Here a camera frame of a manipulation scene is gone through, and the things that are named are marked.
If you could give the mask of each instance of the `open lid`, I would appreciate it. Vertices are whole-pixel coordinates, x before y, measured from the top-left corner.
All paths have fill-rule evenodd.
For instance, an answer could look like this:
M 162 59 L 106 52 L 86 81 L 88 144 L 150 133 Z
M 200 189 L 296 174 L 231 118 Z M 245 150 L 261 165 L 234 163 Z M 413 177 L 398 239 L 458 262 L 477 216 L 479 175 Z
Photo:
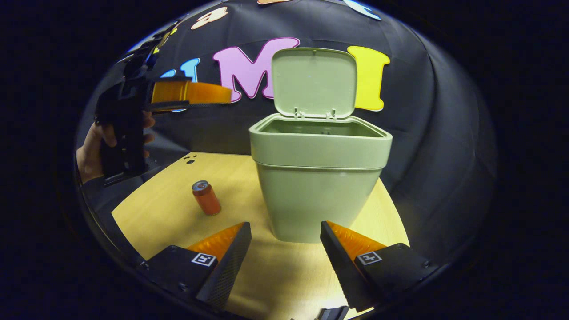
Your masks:
M 347 118 L 354 111 L 356 59 L 349 53 L 289 48 L 277 51 L 272 64 L 275 107 L 283 116 Z

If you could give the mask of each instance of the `human hand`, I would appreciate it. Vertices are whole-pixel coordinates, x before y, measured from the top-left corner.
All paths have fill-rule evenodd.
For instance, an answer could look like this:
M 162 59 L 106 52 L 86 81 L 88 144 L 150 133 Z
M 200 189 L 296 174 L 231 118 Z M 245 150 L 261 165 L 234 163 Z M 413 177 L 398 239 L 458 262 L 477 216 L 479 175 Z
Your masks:
M 152 118 L 152 112 L 144 113 L 144 123 L 143 128 L 152 127 L 156 121 Z M 77 149 L 77 167 L 79 168 L 79 176 L 81 177 L 81 182 L 85 183 L 91 179 L 103 177 L 103 166 L 101 161 L 101 143 L 102 141 L 110 146 L 114 147 L 117 145 L 117 139 L 114 136 L 114 129 L 112 125 L 96 125 L 93 123 L 89 132 L 85 137 L 85 142 L 83 145 Z M 152 134 L 144 135 L 144 143 L 149 143 L 154 140 Z M 148 158 L 150 153 L 144 150 L 144 157 Z

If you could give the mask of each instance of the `dark background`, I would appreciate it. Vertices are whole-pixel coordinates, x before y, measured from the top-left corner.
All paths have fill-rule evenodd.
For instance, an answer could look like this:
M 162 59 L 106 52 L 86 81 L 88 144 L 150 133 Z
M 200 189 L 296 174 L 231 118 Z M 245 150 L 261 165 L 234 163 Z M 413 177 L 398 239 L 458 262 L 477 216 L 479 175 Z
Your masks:
M 3 318 L 184 316 L 81 234 L 70 172 L 76 124 L 107 68 L 157 27 L 201 3 L 3 5 L 5 135 L 11 142 L 6 185 L 21 193 L 9 193 L 4 210 L 13 221 L 2 233 L 8 269 Z M 427 35 L 469 71 L 487 99 L 500 148 L 496 197 L 477 245 L 416 299 L 380 318 L 397 312 L 560 318 L 568 302 L 562 272 L 567 183 L 561 167 L 568 133 L 561 112 L 562 94 L 569 92 L 562 39 L 567 6 L 367 3 Z

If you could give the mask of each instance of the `table surface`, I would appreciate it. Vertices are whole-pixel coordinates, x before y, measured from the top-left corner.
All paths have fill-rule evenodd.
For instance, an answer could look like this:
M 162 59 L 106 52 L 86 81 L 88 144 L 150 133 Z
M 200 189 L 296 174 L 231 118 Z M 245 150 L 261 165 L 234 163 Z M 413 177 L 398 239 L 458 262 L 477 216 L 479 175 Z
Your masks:
M 207 180 L 221 212 L 206 216 L 192 184 Z M 191 152 L 135 190 L 113 216 L 128 241 L 150 259 L 168 245 L 188 247 L 242 221 L 252 240 L 226 310 L 252 319 L 313 320 L 347 305 L 322 244 L 288 243 L 271 233 L 255 162 L 249 155 Z M 391 197 L 378 179 L 351 226 L 385 245 L 409 244 Z M 350 309 L 346 319 L 362 314 Z

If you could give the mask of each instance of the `soda can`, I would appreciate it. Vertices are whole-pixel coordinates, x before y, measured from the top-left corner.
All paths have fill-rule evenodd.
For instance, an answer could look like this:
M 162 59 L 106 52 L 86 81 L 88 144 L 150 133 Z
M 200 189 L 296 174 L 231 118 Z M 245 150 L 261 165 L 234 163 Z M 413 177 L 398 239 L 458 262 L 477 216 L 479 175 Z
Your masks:
M 196 198 L 200 208 L 208 216 L 217 215 L 221 211 L 219 200 L 213 192 L 213 188 L 209 182 L 200 180 L 192 186 L 193 196 Z

